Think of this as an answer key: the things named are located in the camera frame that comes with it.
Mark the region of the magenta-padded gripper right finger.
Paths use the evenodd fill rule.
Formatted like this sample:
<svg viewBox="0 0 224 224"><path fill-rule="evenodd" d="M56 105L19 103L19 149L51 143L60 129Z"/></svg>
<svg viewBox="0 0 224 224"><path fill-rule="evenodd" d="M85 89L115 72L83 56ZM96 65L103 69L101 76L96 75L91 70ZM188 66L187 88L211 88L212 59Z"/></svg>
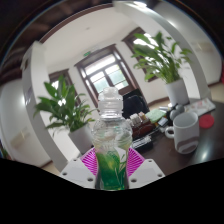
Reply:
<svg viewBox="0 0 224 224"><path fill-rule="evenodd" d="M164 176L153 159L145 159L135 149L128 150L127 180L130 189L143 187Z"/></svg>

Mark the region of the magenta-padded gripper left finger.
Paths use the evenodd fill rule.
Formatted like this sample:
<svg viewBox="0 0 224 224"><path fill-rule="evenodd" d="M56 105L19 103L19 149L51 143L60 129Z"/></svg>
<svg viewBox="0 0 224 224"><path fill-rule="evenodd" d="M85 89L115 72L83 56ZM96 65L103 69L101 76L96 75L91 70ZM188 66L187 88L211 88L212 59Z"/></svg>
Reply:
<svg viewBox="0 0 224 224"><path fill-rule="evenodd" d="M79 158L72 159L60 173L60 176L78 186L94 189L98 174L95 149L91 148Z"/></svg>

